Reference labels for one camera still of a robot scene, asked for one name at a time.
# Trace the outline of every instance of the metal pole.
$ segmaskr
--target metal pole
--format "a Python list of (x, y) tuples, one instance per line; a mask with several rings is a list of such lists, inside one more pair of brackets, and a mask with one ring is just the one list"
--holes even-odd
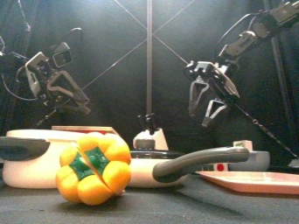
[(147, 0), (147, 93), (146, 113), (153, 114), (153, 0)]
[[(271, 10), (270, 1), (265, 0), (263, 3), (265, 3), (266, 11)], [(285, 115), (286, 115), (286, 120), (287, 120), (287, 128), (289, 128), (290, 137), (294, 141), (294, 145), (298, 145), (298, 138), (297, 138), (297, 134), (295, 134), (295, 117), (294, 117), (294, 112), (293, 112), (293, 107), (291, 107), (290, 96), (287, 93), (286, 70), (285, 70), (285, 66), (283, 66), (282, 52), (281, 52), (278, 37), (273, 37), (271, 45), (273, 45), (273, 53), (274, 53), (274, 58), (275, 58), (275, 69), (277, 69), (278, 80), (279, 80), (279, 85), (281, 85), (281, 93), (282, 93), (283, 102), (285, 102)]]
[[(38, 15), (39, 4), (40, 4), (40, 0), (32, 0), (31, 1), (31, 10), (30, 10), (30, 19), (28, 19), (30, 25), (32, 25), (34, 22), (35, 22), (36, 15)], [(22, 13), (24, 15), (23, 6), (20, 4), (19, 4), (19, 7), (20, 7), (19, 11), (22, 11)], [(18, 39), (18, 43), (15, 44), (15, 48), (14, 48), (14, 50), (18, 53), (20, 53), (22, 55), (27, 54), (31, 38), (32, 38), (32, 31), (31, 30), (27, 31), (24, 29), (23, 36)], [(12, 89), (14, 93), (18, 93), (18, 91), (19, 91), (19, 84), (16, 82), (12, 84), (11, 89)], [(11, 100), (10, 100), (10, 103), (8, 103), (8, 106), (7, 106), (6, 117), (4, 117), (4, 119), (6, 119), (6, 121), (4, 121), (4, 133), (12, 127), (12, 120), (14, 120), (14, 117), (15, 117), (15, 104), (16, 104), (16, 99), (14, 97), (11, 97)]]

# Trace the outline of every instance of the cable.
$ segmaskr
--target cable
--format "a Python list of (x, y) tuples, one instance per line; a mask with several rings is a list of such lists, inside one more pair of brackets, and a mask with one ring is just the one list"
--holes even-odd
[(27, 99), (27, 98), (23, 98), (22, 96), (16, 95), (8, 88), (8, 86), (6, 85), (6, 77), (4, 77), (4, 74), (2, 73), (2, 78), (3, 78), (3, 83), (4, 83), (4, 89), (6, 91), (15, 97), (18, 98), (19, 100), (23, 100), (23, 101), (27, 101), (27, 102), (32, 102), (32, 101), (36, 101), (39, 98), (32, 98), (32, 99)]
[(24, 22), (24, 30), (27, 32), (30, 32), (32, 30), (32, 27), (30, 26), (27, 20), (26, 20), (26, 16), (24, 16), (24, 7), (22, 5), (22, 0), (18, 0), (18, 4), (19, 4), (19, 8), (20, 8), (20, 11), (22, 11), (22, 14), (23, 14), (23, 22)]
[(265, 132), (265, 134), (275, 140), (275, 142), (283, 147), (286, 151), (290, 152), (290, 154), (298, 159), (298, 155), (293, 152), (293, 150), (286, 146), (286, 144), (277, 138), (275, 134), (269, 130), (269, 128), (258, 121), (257, 118), (254, 118), (249, 112), (237, 104), (233, 103), (233, 105), (237, 107), (237, 109), (242, 112), (242, 114), (251, 120), (251, 122), (261, 128), (261, 130)]
[(6, 42), (3, 40), (3, 37), (0, 36), (0, 56), (4, 54), (6, 51)]
[(16, 72), (16, 76), (15, 76), (15, 81), (19, 82), (19, 75), (22, 73), (22, 71), (26, 70), (26, 66), (22, 66)]
[(58, 112), (58, 110), (55, 109), (34, 126), (32, 129), (39, 128), (43, 123), (55, 115), (55, 113)]

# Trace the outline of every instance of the pot handle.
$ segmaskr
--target pot handle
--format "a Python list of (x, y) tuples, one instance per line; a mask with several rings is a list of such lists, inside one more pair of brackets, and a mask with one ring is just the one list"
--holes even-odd
[(23, 161), (42, 156), (51, 143), (40, 138), (0, 136), (0, 158), (8, 161)]
[(207, 164), (237, 163), (249, 160), (249, 149), (241, 146), (221, 147), (195, 151), (154, 167), (154, 179), (171, 183), (189, 173), (197, 172)]

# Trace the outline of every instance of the cookware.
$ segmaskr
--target cookware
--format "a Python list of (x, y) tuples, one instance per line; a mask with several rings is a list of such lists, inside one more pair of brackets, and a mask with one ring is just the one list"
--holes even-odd
[(190, 154), (169, 150), (131, 150), (131, 187), (166, 187), (179, 185), (187, 174), (201, 171), (207, 164), (237, 163), (249, 160), (245, 147), (221, 147)]
[(0, 139), (4, 182), (22, 188), (56, 188), (62, 151), (83, 135), (86, 134), (47, 129), (8, 131), (7, 137)]
[(270, 171), (201, 171), (199, 174), (209, 181), (238, 192), (299, 195), (297, 174)]

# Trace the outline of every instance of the metal rod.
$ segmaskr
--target metal rod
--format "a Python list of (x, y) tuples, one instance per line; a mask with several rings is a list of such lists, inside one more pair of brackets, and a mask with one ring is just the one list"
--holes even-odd
[(153, 113), (153, 84), (154, 84), (154, 74), (153, 74), (153, 0), (147, 0), (147, 92), (146, 92), (146, 113), (150, 115)]
[[(265, 0), (263, 2), (265, 2), (266, 11), (270, 11), (271, 10), (270, 1)], [(294, 117), (294, 112), (293, 112), (293, 107), (291, 107), (290, 96), (287, 93), (286, 70), (285, 70), (285, 66), (283, 66), (282, 52), (281, 52), (278, 37), (271, 38), (271, 46), (273, 46), (273, 54), (274, 54), (274, 59), (275, 59), (275, 70), (277, 70), (277, 75), (278, 75), (281, 93), (282, 93), (283, 103), (285, 103), (285, 116), (286, 116), (286, 120), (287, 120), (289, 133), (290, 133), (290, 137), (294, 141), (294, 145), (298, 145), (298, 137), (295, 134), (295, 117)]]

